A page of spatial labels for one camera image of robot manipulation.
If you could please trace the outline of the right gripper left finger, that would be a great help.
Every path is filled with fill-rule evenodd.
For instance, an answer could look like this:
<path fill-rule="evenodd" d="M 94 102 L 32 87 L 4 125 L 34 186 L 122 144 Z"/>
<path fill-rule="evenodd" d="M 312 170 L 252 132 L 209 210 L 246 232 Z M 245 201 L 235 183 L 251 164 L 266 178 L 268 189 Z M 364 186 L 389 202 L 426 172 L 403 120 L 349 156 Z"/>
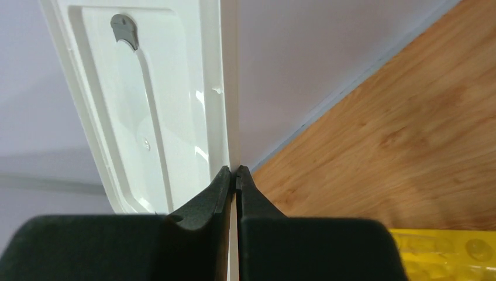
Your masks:
<path fill-rule="evenodd" d="M 166 216 L 166 279 L 226 280 L 232 173 L 221 167 L 211 183 Z"/>

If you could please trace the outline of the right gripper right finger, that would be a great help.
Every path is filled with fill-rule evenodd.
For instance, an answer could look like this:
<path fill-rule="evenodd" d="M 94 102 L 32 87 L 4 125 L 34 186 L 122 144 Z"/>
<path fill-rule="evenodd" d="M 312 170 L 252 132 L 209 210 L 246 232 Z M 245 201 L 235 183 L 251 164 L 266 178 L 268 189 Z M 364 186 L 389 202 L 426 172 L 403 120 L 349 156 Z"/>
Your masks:
<path fill-rule="evenodd" d="M 246 166 L 236 173 L 236 198 L 240 280 L 264 280 L 278 257 L 275 226 L 286 216 L 257 188 Z"/>

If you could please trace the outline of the white plastic lid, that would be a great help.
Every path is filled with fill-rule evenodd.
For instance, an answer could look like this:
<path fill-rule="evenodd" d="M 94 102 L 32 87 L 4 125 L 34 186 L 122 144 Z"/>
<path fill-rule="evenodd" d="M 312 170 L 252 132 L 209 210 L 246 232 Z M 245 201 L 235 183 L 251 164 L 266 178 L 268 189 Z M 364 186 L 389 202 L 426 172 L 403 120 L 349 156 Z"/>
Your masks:
<path fill-rule="evenodd" d="M 232 173 L 239 280 L 236 1 L 41 1 L 112 215 L 67 218 L 111 279 L 166 279 L 166 216 Z"/>

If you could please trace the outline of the yellow test tube rack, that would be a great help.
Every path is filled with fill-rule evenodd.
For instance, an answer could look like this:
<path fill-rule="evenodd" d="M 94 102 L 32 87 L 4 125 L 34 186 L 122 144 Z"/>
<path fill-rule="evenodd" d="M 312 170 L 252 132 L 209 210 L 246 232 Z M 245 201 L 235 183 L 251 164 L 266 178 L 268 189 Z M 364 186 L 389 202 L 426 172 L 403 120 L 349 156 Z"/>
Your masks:
<path fill-rule="evenodd" d="M 390 229 L 409 280 L 495 280 L 495 232 Z"/>

